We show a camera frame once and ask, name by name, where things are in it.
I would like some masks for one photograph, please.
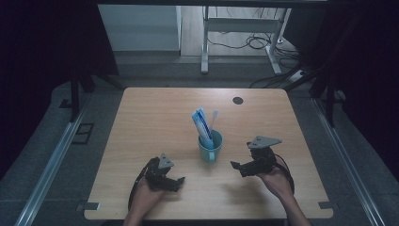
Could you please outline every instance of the blue cup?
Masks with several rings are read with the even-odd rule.
[[[213,163],[216,161],[217,156],[222,149],[223,145],[223,136],[216,130],[212,130],[212,140],[214,141],[214,149],[207,149],[202,146],[202,143],[200,141],[199,137],[199,152],[200,156],[203,160]]]

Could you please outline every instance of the toothbrush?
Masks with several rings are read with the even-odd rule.
[[[211,123],[211,126],[209,126],[209,131],[211,131],[211,132],[212,132],[212,129],[214,128],[214,122],[215,122],[217,113],[218,113],[218,111],[217,111],[217,109],[215,109],[215,110],[214,110],[214,114],[212,115],[212,123]]]

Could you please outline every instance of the wooden table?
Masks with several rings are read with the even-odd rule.
[[[232,99],[244,102],[235,104]],[[213,165],[200,159],[198,132],[191,113],[203,106],[208,119],[219,113],[214,128],[224,145]],[[230,161],[247,163],[247,142],[275,137],[272,146],[287,162],[295,196],[308,218],[331,218],[332,209],[286,92],[282,89],[129,88],[107,142],[86,210],[89,219],[123,219],[137,175],[147,162],[166,153],[175,166],[168,177],[185,176],[184,186],[169,192],[146,219],[286,218],[284,209],[257,177],[242,178]]]

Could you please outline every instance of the white wall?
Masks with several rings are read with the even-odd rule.
[[[113,51],[180,50],[181,7],[98,7]]]

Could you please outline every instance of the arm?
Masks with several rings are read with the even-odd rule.
[[[165,191],[151,190],[146,178],[138,183],[137,191],[132,200],[132,207],[127,214],[123,226],[138,226],[144,216],[161,200]]]
[[[280,158],[278,158],[278,162],[282,166],[285,166],[284,162]],[[287,181],[284,173],[280,169],[274,168],[273,171],[268,174],[259,173],[257,176],[262,179],[267,189],[279,198],[291,225],[311,226],[294,197],[290,188],[290,183]]]

